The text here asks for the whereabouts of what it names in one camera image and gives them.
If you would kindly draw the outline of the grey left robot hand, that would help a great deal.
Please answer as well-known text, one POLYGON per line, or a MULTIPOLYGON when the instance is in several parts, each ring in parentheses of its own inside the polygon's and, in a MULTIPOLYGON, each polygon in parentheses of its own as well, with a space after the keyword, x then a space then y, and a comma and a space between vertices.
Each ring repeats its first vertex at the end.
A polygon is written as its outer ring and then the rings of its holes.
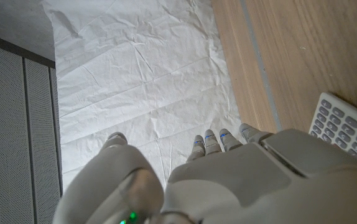
POLYGON ((54 223, 357 223, 357 158, 295 129, 196 136, 162 185, 111 134, 62 195, 54 223))

